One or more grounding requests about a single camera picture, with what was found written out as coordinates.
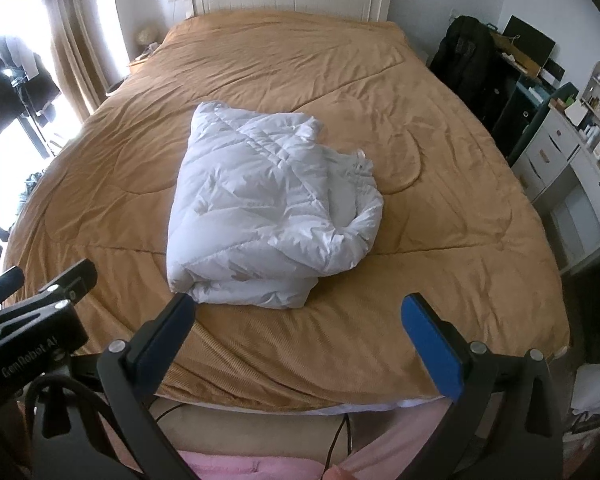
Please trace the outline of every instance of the person's hand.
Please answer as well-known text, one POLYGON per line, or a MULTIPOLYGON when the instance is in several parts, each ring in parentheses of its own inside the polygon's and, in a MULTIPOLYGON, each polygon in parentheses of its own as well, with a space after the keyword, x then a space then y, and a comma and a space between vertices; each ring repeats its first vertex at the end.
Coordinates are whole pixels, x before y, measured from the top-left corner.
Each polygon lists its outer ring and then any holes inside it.
POLYGON ((356 480, 356 477, 348 471, 334 466, 322 476, 322 480, 356 480))

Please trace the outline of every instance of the sunlight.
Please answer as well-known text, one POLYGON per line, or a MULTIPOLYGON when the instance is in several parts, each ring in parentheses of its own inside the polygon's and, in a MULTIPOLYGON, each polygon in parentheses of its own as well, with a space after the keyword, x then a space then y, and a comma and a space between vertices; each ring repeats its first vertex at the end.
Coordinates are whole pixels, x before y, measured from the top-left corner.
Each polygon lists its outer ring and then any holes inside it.
MULTIPOLYGON (((0 0, 0 36, 16 36, 40 55, 53 79, 57 78, 51 54, 51 31, 41 0, 0 0)), ((80 121, 67 99, 61 94, 53 101, 56 118, 42 128, 42 133, 57 153, 68 139, 80 131, 80 121)), ((0 134, 0 226, 9 229, 16 221, 20 193, 32 173, 45 169, 52 158, 44 159, 14 120, 0 134)))

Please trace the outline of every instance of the black monitor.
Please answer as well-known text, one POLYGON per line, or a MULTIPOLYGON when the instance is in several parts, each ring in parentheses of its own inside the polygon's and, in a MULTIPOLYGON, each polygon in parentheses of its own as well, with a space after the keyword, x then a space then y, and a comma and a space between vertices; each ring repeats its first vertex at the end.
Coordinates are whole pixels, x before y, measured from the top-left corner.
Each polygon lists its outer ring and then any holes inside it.
POLYGON ((554 49, 555 41, 528 23, 512 16, 502 33, 506 38, 516 38, 513 45, 543 67, 554 49))

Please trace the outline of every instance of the orange comforter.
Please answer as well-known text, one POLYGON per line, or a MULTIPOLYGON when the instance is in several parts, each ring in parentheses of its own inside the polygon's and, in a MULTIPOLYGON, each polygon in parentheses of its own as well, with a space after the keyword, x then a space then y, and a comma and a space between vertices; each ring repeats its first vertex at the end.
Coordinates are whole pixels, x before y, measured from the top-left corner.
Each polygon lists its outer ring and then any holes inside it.
POLYGON ((372 253, 320 281, 304 308, 202 305, 162 393, 269 411, 436 395, 400 325, 422 293, 467 340, 551 355, 568 343, 538 216, 491 137, 390 23, 233 12, 176 25, 49 167, 11 235, 24 293, 79 258, 98 285, 77 310, 100 351, 171 294, 167 223, 202 100, 300 110, 321 141, 375 165, 384 215, 372 253))

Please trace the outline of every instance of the blue gripper pad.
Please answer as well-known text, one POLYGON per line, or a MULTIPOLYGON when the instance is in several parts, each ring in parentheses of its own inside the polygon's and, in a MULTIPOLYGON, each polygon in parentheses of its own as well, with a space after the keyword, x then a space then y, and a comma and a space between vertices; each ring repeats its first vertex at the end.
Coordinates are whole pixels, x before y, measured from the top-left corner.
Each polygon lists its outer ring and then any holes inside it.
POLYGON ((402 302, 402 326, 433 379, 440 394, 456 402, 464 388, 464 370, 456 352, 440 330, 442 323, 419 294, 410 294, 402 302))

